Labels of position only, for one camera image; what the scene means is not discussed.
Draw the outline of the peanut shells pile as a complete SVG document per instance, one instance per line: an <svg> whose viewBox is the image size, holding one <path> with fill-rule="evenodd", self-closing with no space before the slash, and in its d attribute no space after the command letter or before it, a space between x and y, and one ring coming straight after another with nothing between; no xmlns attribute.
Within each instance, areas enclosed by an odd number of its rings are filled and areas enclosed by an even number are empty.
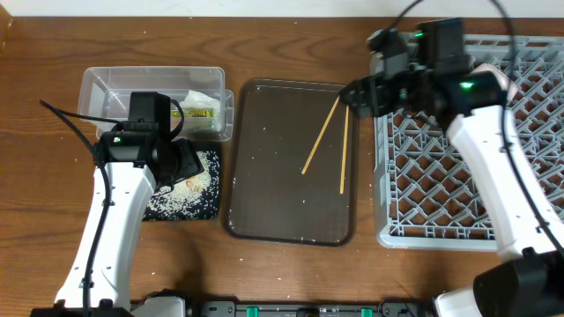
<svg viewBox="0 0 564 317"><path fill-rule="evenodd" d="M188 189L197 193L202 193L204 191L204 184L199 180L189 179L185 181L185 185Z"/></svg>

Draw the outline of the wooden chopstick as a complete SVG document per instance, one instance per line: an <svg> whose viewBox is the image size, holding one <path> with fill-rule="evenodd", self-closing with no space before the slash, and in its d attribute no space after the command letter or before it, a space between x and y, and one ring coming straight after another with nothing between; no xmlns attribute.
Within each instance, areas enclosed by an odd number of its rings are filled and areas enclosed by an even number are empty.
<svg viewBox="0 0 564 317"><path fill-rule="evenodd" d="M340 165L340 182L339 182L339 194L343 195L345 192L345 174L346 174L346 160L347 160L347 148L348 148L348 129L349 129L349 107L345 108L345 119L343 127L343 143L342 143L342 156Z"/></svg>
<svg viewBox="0 0 564 317"><path fill-rule="evenodd" d="M324 133L325 133L325 131L326 131L326 129L327 129L329 123L330 123L330 120L331 120L331 118L332 118L332 116L333 116L333 114L334 114L334 112L335 112L335 110L336 110L336 108L337 108L337 105L338 105L339 101L340 101L340 95L338 95L338 96L336 97L336 99L335 99L335 101L334 101L334 103L333 103L333 105L332 105L332 107L331 107L329 113L327 114L327 117L326 117L326 119L325 119L325 121L324 121L324 123L323 123L323 125L322 125L322 127L321 127L321 129L320 129L320 131L319 131L319 133L318 133L318 136L317 136L317 138L316 138L316 140L315 140L315 142L314 142L314 145L312 146L312 149L311 149L310 153L308 154L308 158L307 158L307 160L306 160L304 166L302 167L301 174L305 174L305 173L307 172L307 170L308 170L308 168L309 168L309 165L310 165L310 163L311 163L313 157L315 156L315 152L316 152L316 150L317 150L319 144L321 143L321 141L322 141L322 139L323 139Z"/></svg>

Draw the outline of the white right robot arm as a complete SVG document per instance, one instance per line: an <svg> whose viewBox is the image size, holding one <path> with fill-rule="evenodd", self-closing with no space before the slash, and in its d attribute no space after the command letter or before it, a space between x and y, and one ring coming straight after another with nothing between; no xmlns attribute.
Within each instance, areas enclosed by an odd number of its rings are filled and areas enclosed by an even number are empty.
<svg viewBox="0 0 564 317"><path fill-rule="evenodd" d="M495 67L434 77L404 70L354 80L339 93L359 118L400 108L435 117L469 167L501 264L434 299L438 316L554 316L563 312L563 224L538 183L507 109L516 87Z"/></svg>

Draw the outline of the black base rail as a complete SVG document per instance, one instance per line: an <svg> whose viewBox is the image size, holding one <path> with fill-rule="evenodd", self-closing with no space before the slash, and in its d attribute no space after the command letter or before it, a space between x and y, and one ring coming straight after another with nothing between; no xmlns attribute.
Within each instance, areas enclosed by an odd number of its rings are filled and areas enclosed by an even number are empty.
<svg viewBox="0 0 564 317"><path fill-rule="evenodd" d="M189 311L193 317L434 317L429 303L384 301L379 304L235 303L207 301Z"/></svg>

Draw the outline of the white tissue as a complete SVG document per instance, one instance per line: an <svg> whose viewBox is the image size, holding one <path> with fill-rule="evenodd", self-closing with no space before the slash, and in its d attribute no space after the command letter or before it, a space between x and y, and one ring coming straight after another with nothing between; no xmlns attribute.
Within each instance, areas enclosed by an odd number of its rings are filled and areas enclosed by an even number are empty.
<svg viewBox="0 0 564 317"><path fill-rule="evenodd" d="M203 108L212 109L215 116L219 113L221 103L202 92L189 91L186 98L180 102L182 109L184 108Z"/></svg>

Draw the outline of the clear plastic waste bin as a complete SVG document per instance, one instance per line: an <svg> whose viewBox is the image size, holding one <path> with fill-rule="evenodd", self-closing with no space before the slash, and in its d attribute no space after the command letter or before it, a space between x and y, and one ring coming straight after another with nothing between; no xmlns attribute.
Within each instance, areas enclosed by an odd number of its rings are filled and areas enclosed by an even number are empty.
<svg viewBox="0 0 564 317"><path fill-rule="evenodd" d="M116 121L128 119L133 92L158 92L180 104L189 91L202 92L221 103L214 118L172 118L175 128L184 120L180 137L196 141L226 142L234 130L234 94L226 89L225 72L212 66L91 67L84 73L78 112L97 117L96 136L111 130Z"/></svg>

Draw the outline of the pink bowl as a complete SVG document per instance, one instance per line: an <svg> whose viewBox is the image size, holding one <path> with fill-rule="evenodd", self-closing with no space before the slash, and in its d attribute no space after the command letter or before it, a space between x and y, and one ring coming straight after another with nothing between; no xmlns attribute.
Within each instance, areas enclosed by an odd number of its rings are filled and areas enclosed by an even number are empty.
<svg viewBox="0 0 564 317"><path fill-rule="evenodd" d="M479 97L486 98L485 107L508 106L517 93L517 86L510 75L490 63L482 63L471 72L478 80Z"/></svg>

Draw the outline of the dark brown serving tray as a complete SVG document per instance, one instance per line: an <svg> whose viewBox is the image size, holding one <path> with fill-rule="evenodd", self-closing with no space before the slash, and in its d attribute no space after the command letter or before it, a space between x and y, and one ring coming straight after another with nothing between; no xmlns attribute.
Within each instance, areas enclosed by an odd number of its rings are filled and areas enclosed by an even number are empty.
<svg viewBox="0 0 564 317"><path fill-rule="evenodd" d="M256 78L242 88L231 188L222 217L241 239L340 247L355 230L359 124L349 114L345 192L339 194L345 107L308 154L341 86Z"/></svg>

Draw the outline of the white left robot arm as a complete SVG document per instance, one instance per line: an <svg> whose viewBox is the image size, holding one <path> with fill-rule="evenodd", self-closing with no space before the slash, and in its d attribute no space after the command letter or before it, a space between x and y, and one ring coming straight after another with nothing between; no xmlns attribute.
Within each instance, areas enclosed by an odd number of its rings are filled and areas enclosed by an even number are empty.
<svg viewBox="0 0 564 317"><path fill-rule="evenodd" d="M203 171L190 140L159 132L109 131L94 147L94 191L69 275L49 308L33 316L186 316L182 295L164 290L132 307L130 279L150 198Z"/></svg>

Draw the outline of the green snack wrapper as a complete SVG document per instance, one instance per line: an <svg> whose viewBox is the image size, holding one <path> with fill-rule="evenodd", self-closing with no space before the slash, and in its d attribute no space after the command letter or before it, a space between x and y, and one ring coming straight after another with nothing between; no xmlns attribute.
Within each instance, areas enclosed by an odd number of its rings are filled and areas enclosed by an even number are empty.
<svg viewBox="0 0 564 317"><path fill-rule="evenodd" d="M203 108L184 108L182 112L175 109L171 111L172 118L182 118L184 117L185 120L193 119L193 118L214 118L215 114L212 109L203 109Z"/></svg>

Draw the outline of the grey dishwasher rack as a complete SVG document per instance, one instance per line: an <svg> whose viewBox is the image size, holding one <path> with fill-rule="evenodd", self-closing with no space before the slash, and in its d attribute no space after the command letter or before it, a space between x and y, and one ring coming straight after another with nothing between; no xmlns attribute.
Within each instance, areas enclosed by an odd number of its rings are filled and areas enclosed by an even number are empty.
<svg viewBox="0 0 564 317"><path fill-rule="evenodd" d="M519 36L509 107L538 183L563 213L563 39ZM377 118L376 234L387 248L493 252L494 230L470 172L434 118Z"/></svg>

